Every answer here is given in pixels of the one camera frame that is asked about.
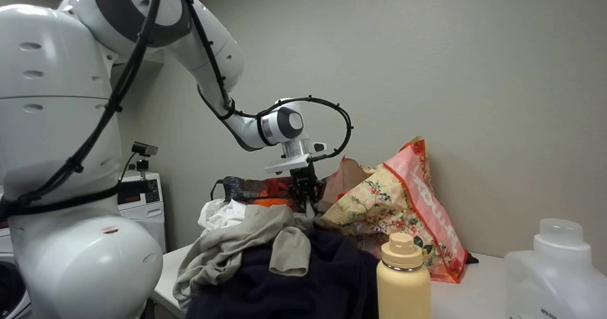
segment beige water bottle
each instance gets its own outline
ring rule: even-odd
[[[409,234],[393,233],[377,265],[379,319],[432,319],[430,273]]]

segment plastic jug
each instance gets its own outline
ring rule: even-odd
[[[607,318],[607,278],[590,257],[579,224],[542,219],[533,250],[505,256],[506,319]]]
[[[393,233],[377,265],[379,319],[432,319],[430,272],[411,235]]]

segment dark blue cloth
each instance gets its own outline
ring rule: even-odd
[[[379,260],[342,235],[304,233],[312,246],[306,276],[270,273],[272,243],[249,248],[230,280],[200,288],[186,319],[377,318]]]

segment white table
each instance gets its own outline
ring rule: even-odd
[[[177,268],[190,246],[175,250],[163,257],[164,265],[152,299],[183,319],[183,313],[173,297]],[[461,284],[432,282],[432,310],[434,319],[500,319],[504,317],[506,282],[501,258],[473,254],[479,264],[466,267]]]

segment bottle cap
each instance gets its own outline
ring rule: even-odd
[[[391,234],[390,241],[381,246],[381,258],[384,263],[403,269],[417,268],[423,263],[421,248],[407,233]]]

